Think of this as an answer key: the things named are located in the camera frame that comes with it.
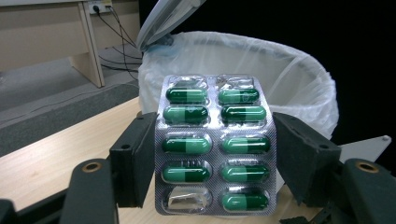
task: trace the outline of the gray carpet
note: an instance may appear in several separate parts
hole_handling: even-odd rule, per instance
[[[127,55],[141,57],[135,49],[126,50]],[[99,55],[111,61],[102,60],[102,64],[125,68],[118,51],[101,49]],[[126,60],[137,63],[128,65],[134,70],[141,63]],[[103,72],[106,85],[102,88],[68,59],[0,72],[0,157],[138,96],[136,72],[105,67]]]

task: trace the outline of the pill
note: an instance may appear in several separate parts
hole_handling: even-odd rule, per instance
[[[264,165],[226,165],[221,175],[228,182],[262,182],[269,170]]]
[[[268,199],[260,193],[227,193],[221,199],[228,212],[261,211],[268,205]]]
[[[166,123],[200,124],[208,117],[207,109],[200,105],[168,106],[163,111]]]
[[[165,153],[205,154],[211,146],[209,140],[204,137],[171,136],[163,140]]]
[[[233,154],[256,154],[270,149],[270,140],[266,137],[230,137],[222,142],[222,149]]]
[[[206,96],[204,89],[170,88],[166,91],[166,98],[171,104],[202,104]]]
[[[266,111],[261,105],[230,105],[221,109],[223,122],[255,122],[265,119]]]
[[[202,166],[168,166],[163,169],[163,180],[168,183],[202,183],[210,177]]]
[[[219,92],[219,103],[222,105],[251,104],[259,99],[256,89],[222,90]]]

